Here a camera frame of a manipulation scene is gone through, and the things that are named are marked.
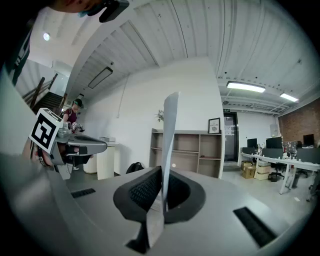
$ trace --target fluorescent light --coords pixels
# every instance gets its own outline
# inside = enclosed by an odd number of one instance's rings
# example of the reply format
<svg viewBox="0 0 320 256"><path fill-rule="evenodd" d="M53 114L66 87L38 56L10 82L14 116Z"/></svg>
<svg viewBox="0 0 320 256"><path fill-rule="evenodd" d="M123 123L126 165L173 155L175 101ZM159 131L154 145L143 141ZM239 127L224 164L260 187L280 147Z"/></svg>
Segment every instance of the fluorescent light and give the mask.
<svg viewBox="0 0 320 256"><path fill-rule="evenodd" d="M113 72L114 71L107 66L88 84L88 87L90 87L91 89L95 88L98 84L100 84L104 79L110 76Z"/></svg>
<svg viewBox="0 0 320 256"><path fill-rule="evenodd" d="M299 100L299 99L294 98L294 97L292 97L292 96L290 96L290 95L288 95L288 94L285 94L285 93L282 93L282 94L280 95L280 97L285 98L285 99L287 99L287 100L289 100L289 101L292 101L292 102L296 102L296 101Z"/></svg>
<svg viewBox="0 0 320 256"><path fill-rule="evenodd" d="M233 82L233 81L229 81L226 84L226 87L229 89L241 89L241 90L254 91L258 93L263 93L266 90L266 88L264 88L263 86L248 84L243 82Z"/></svg>
<svg viewBox="0 0 320 256"><path fill-rule="evenodd" d="M43 34L43 39L46 40L46 41L49 41L50 40L50 34L49 33L44 33Z"/></svg>

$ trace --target white cylinder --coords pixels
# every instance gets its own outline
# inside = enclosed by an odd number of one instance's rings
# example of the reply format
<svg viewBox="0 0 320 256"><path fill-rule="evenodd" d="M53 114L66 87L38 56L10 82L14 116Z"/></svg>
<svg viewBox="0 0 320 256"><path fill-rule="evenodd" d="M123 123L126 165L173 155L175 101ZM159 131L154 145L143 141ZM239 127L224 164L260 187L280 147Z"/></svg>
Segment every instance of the white cylinder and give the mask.
<svg viewBox="0 0 320 256"><path fill-rule="evenodd" d="M97 154L97 174L98 180L114 177L115 168L115 147L108 146L106 151Z"/></svg>
<svg viewBox="0 0 320 256"><path fill-rule="evenodd" d="M88 162L83 165L83 170L87 174L97 173L97 155L93 155L93 158L89 158Z"/></svg>

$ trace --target brick wall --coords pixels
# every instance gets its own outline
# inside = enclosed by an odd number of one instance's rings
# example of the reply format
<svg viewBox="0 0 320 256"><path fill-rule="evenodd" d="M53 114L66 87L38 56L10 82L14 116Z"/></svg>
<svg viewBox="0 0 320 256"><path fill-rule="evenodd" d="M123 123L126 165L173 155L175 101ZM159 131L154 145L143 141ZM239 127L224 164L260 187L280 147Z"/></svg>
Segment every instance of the brick wall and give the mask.
<svg viewBox="0 0 320 256"><path fill-rule="evenodd" d="M314 134L320 140L320 98L293 112L280 116L279 128L284 142L304 142L304 135Z"/></svg>

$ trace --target door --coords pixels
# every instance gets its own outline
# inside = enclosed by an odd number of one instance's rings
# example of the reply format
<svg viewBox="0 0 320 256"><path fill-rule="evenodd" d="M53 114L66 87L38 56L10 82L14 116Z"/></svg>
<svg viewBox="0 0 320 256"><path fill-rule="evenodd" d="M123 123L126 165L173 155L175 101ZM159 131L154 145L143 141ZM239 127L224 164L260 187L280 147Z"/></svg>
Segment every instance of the door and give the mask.
<svg viewBox="0 0 320 256"><path fill-rule="evenodd" d="M223 113L224 116L224 161L238 162L239 136L237 113Z"/></svg>

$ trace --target framed certificate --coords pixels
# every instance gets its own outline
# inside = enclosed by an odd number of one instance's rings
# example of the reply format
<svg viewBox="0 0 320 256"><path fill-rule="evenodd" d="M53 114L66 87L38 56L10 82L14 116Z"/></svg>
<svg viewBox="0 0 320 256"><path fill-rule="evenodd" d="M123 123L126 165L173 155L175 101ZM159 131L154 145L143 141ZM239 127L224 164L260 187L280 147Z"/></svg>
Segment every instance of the framed certificate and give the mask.
<svg viewBox="0 0 320 256"><path fill-rule="evenodd" d="M209 119L208 134L220 133L220 117Z"/></svg>

